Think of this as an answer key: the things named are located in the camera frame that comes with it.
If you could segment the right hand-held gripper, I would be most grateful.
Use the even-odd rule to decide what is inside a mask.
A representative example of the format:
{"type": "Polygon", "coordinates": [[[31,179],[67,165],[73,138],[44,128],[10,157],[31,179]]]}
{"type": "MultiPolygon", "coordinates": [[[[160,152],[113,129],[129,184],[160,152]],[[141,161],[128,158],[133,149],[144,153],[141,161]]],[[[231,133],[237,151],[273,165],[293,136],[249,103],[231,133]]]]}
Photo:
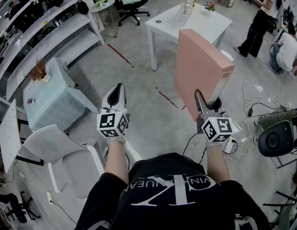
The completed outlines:
{"type": "Polygon", "coordinates": [[[201,92],[196,90],[194,98],[200,118],[197,120],[197,133],[204,134],[208,143],[223,143],[234,134],[232,118],[228,113],[218,112],[222,107],[220,97],[207,104],[201,92]]]}

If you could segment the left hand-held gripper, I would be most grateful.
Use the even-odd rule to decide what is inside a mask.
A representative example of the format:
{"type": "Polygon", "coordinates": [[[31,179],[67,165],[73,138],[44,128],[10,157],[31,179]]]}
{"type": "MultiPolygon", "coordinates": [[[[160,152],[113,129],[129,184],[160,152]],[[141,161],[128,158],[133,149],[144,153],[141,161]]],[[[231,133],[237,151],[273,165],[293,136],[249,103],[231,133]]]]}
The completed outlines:
{"type": "Polygon", "coordinates": [[[126,90],[122,83],[113,86],[103,97],[102,108],[97,115],[97,130],[104,138],[122,138],[128,126],[126,90]]]}

